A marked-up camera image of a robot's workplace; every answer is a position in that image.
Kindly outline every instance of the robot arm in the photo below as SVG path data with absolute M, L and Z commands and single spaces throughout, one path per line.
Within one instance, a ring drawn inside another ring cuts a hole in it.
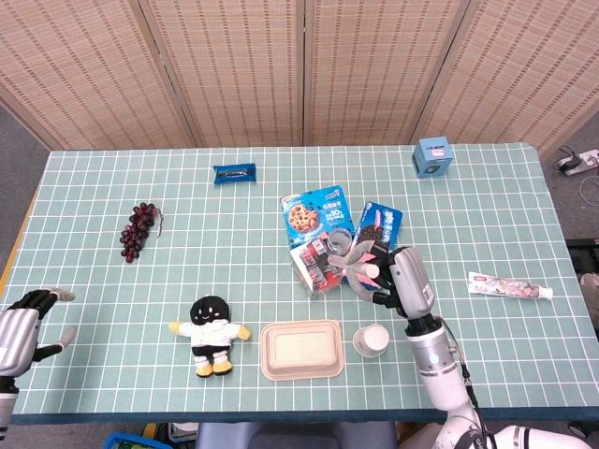
M 77 333 L 71 327 L 55 344 L 37 347 L 41 320 L 60 301 L 71 301 L 75 295 L 60 288 L 34 290 L 5 311 L 0 311 L 0 441 L 5 438 L 10 416 L 19 395 L 15 379 L 31 367 L 32 362 L 63 351 Z
M 407 319 L 405 333 L 412 346 L 420 378 L 427 388 L 432 405 L 447 412 L 447 420 L 442 427 L 425 427 L 425 430 L 433 429 L 432 438 L 431 435 L 428 439 L 425 439 L 424 435 L 422 438 L 415 438 L 418 437 L 416 434 L 402 447 L 590 449 L 586 443 L 574 437 L 524 427 L 511 426 L 495 436 L 488 435 L 458 342 L 443 318 L 431 314 L 434 293 L 417 249 L 403 247 L 393 253 L 387 253 L 384 247 L 373 241 L 361 244 L 364 246 L 359 248 L 359 256 L 363 255 L 364 248 L 369 248 L 374 259 L 367 263 L 378 267 L 378 276 L 373 280 L 388 291 L 374 294 L 369 292 L 369 297 L 374 303 L 395 308 L 399 315 Z M 358 246 L 343 259 L 342 265 L 339 257 L 329 257 L 332 265 L 345 268 L 350 281 L 355 277 L 358 264 L 364 265 L 359 262 L 360 257 L 356 258 L 353 254 Z M 350 285 L 355 288 L 354 282 L 350 282 Z M 362 289 L 363 287 L 356 289 L 359 297 L 368 300 Z M 460 365 L 454 353 L 459 355 Z

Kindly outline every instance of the paper tray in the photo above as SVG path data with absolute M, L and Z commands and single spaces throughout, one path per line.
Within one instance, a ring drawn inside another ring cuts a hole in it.
M 271 323 L 260 334 L 262 373 L 272 381 L 334 377 L 345 364 L 339 323 Z

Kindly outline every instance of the yellow shoe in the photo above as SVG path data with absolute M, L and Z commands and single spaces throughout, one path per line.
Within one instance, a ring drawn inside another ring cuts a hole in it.
M 215 363 L 213 365 L 214 374 L 217 376 L 224 376 L 225 374 L 229 374 L 233 369 L 233 365 L 228 360 L 223 363 Z
M 212 376 L 212 365 L 209 363 L 205 367 L 196 368 L 196 376 L 201 378 Z

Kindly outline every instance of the yellow hand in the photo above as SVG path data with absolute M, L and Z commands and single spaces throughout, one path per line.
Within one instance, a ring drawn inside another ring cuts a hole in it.
M 181 323 L 179 323 L 178 321 L 171 321 L 170 323 L 168 323 L 168 328 L 170 329 L 170 331 L 175 334 L 175 335 L 179 335 L 179 326 L 181 325 Z
M 242 339 L 242 340 L 247 340 L 250 338 L 250 336 L 252 335 L 252 332 L 250 332 L 250 329 L 248 329 L 247 327 L 240 327 L 240 331 L 237 333 L 237 336 Z

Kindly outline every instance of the stuffed doll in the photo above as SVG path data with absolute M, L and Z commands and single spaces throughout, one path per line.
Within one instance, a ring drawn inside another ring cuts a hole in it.
M 175 335 L 191 338 L 191 352 L 198 377 L 228 374 L 233 365 L 228 360 L 231 340 L 250 338 L 251 332 L 228 320 L 228 305 L 221 297 L 203 297 L 191 308 L 191 323 L 172 322 L 168 325 Z

